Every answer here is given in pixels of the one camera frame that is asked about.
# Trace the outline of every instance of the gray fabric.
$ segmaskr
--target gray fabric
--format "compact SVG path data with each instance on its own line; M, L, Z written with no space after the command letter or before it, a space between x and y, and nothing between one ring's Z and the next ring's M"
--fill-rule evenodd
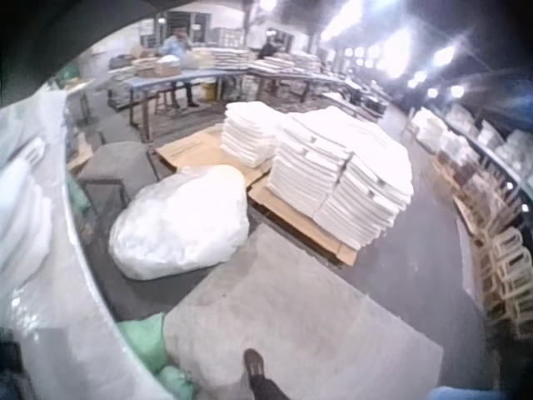
M163 323L175 363L214 398L252 398L242 354L291 399L422 399L442 349L261 225Z
M120 179L130 196L155 181L147 148L139 142L116 142L99 147L77 177L81 181Z

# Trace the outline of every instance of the wooden pallet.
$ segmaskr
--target wooden pallet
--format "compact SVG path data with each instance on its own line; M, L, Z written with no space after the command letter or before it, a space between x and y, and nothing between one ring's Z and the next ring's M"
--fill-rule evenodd
M340 242L312 219L298 212L271 192L267 188L267 177L263 177L252 185L248 197L255 209L335 264L340 261L351 267L356 261L355 250Z
M241 171L247 188L263 177L271 168L271 161L266 161L258 167L244 165L220 149L221 125L214 125L191 136L176 140L159 147L156 151L163 162L176 171L184 167L199 168L211 165L227 164Z

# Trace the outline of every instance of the green bag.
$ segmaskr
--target green bag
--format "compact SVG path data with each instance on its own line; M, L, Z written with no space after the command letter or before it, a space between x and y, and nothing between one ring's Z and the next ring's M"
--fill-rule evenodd
M168 364L163 338L163 318L164 314L159 313L141 321L118 324L118 329L127 344L153 375Z
M190 377L181 369L169 365L164 367L156 378L176 400L192 400L194 385Z

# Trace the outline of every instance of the folded white fabric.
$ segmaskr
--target folded white fabric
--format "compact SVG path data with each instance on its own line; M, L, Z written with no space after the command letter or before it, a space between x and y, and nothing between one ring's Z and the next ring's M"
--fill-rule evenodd
M255 168L274 155L279 125L285 118L262 102L227 105L221 149Z
M411 201L407 151L374 123L329 107L281 131L267 186L343 243L367 245Z

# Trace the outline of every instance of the ceiling light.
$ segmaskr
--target ceiling light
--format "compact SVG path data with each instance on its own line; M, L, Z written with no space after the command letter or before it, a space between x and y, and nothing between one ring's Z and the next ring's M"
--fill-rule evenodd
M415 80L419 83L422 83L427 78L427 72L426 71L419 71L415 73Z
M355 51L356 57L363 57L365 55L365 48L363 47L357 47Z
M449 64L455 53L456 49L453 46L443 48L435 53L435 56L433 56L433 63L437 67L442 67L446 64Z
M369 58L378 58L381 54L381 48L377 44L373 44L368 48Z
M434 87L427 89L427 96L429 98L436 98L438 95L439 95L439 91L436 90Z
M462 86L455 85L450 87L451 96L454 98L462 98L465 94L465 89Z
M399 78L409 63L411 34L407 29L395 32L383 45L382 61L391 78Z
M274 8L276 8L277 0L261 0L259 2L259 7L261 7L265 11L272 11Z
M361 21L363 14L363 1L362 0L348 0L348 2L342 7L341 11L336 15L329 25L322 32L322 40L330 40L339 33L349 28L354 23Z

